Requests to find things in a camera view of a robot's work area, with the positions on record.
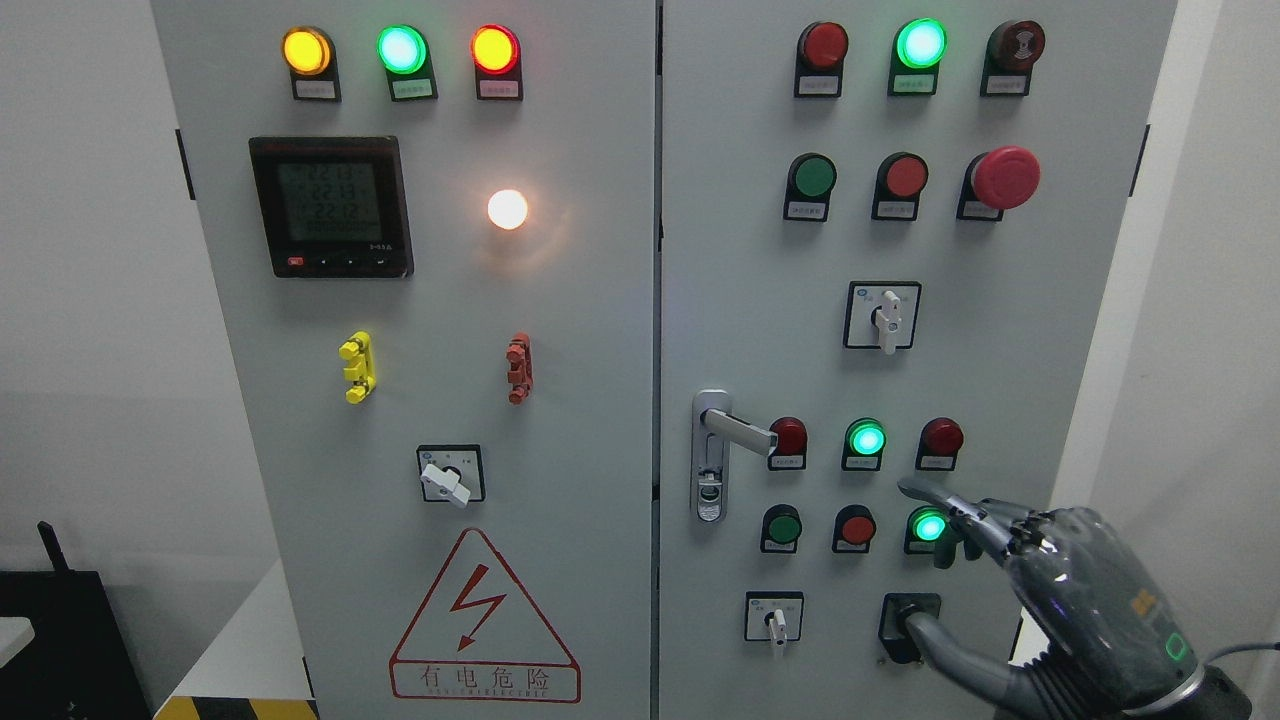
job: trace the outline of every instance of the red indicator light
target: red indicator light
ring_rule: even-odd
[[[1039,160],[1030,150],[1006,145],[978,160],[970,181],[983,205],[1010,210],[1030,200],[1039,187]]]
[[[915,155],[904,155],[884,173],[884,187],[897,197],[911,197],[924,190],[929,181],[929,168]]]
[[[840,539],[849,544],[867,544],[876,537],[876,523],[860,515],[845,520],[840,527]]]
[[[520,41],[503,26],[481,26],[471,36],[471,59],[492,76],[508,73],[520,61]]]
[[[849,53],[849,33],[840,23],[813,23],[800,36],[800,59],[815,70],[832,70]]]
[[[778,418],[769,425],[769,430],[778,436],[774,455],[800,455],[809,445],[809,430],[796,418]]]
[[[924,425],[920,439],[933,455],[955,455],[964,446],[964,430],[951,418],[934,418]]]

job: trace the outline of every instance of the robotic hand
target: robotic hand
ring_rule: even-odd
[[[960,647],[924,607],[899,607],[900,632],[952,682],[1027,720],[1249,717],[1249,700],[1201,664],[1165,594],[1093,510],[975,503],[916,478],[899,489],[947,514],[934,565],[948,566],[961,542],[969,560],[986,552],[1050,638],[1039,659],[1014,667]]]

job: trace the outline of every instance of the red triangle warning sign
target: red triangle warning sign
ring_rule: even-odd
[[[467,528],[389,662],[398,698],[579,702],[582,671],[498,548]]]

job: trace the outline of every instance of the yellow indicator light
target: yellow indicator light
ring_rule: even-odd
[[[484,26],[471,37],[471,58],[481,70],[500,76],[516,67],[520,41],[502,26]]]
[[[518,190],[499,190],[489,199],[489,220],[504,231],[513,231],[529,218],[529,201]]]
[[[284,33],[280,54],[300,76],[317,76],[329,69],[333,60],[329,38],[314,27],[296,27]]]

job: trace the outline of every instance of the red push button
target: red push button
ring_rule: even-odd
[[[840,67],[849,53],[849,35],[840,23],[813,23],[800,36],[800,59],[815,70]]]
[[[929,168],[915,155],[904,155],[884,173],[884,187],[896,197],[913,197],[929,182]]]
[[[970,182],[983,205],[1010,210],[1030,200],[1039,187],[1039,160],[1025,147],[997,147],[978,160]]]
[[[987,51],[1001,68],[1025,73],[1044,54],[1044,28],[1036,20],[1007,22],[991,33]]]
[[[774,455],[801,455],[809,445],[809,432],[796,418],[778,418],[769,425],[778,436],[778,448]]]
[[[934,418],[920,436],[931,455],[955,455],[964,446],[964,430],[951,418]]]
[[[876,537],[876,523],[870,518],[855,516],[840,527],[840,539],[849,544],[867,544]]]

